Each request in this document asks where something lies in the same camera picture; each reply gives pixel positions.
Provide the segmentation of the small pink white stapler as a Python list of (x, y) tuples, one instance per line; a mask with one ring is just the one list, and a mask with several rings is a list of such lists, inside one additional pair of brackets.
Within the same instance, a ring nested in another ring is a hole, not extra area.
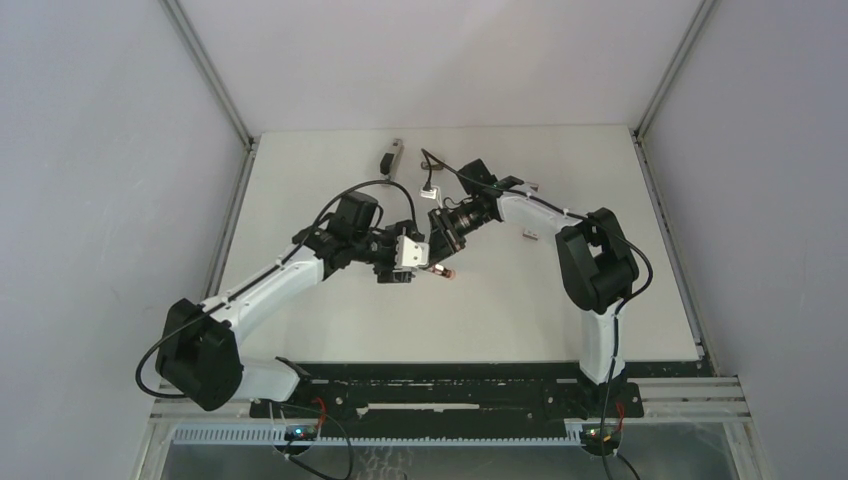
[(449, 269), (441, 264), (434, 264), (430, 266), (427, 271), (445, 279), (453, 279), (455, 277), (454, 270)]

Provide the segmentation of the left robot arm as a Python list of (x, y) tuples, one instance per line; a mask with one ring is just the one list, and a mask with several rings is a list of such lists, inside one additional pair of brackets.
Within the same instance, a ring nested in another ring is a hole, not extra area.
[(414, 220), (380, 229), (379, 202), (344, 193), (292, 239), (273, 263), (236, 287), (194, 303), (181, 299), (167, 314), (163, 337), (152, 350), (156, 372), (205, 411), (231, 400), (270, 400), (290, 417), (311, 407), (311, 388), (291, 362), (252, 359), (240, 345), (298, 294), (348, 265), (370, 265), (380, 283), (408, 283), (429, 263), (429, 247)]

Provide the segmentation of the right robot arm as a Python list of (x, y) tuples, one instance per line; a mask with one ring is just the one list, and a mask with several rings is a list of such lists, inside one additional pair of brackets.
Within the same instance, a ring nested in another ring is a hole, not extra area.
[(605, 415), (618, 400), (611, 381), (625, 366), (619, 322), (636, 294), (638, 249), (609, 209), (572, 213), (540, 198), (518, 178), (496, 178), (480, 159), (454, 174), (466, 197), (455, 207), (438, 206), (429, 212), (431, 263), (459, 253), (471, 233), (493, 221), (552, 240), (563, 288), (582, 315), (579, 366), (589, 382), (578, 388), (579, 406), (589, 415)]

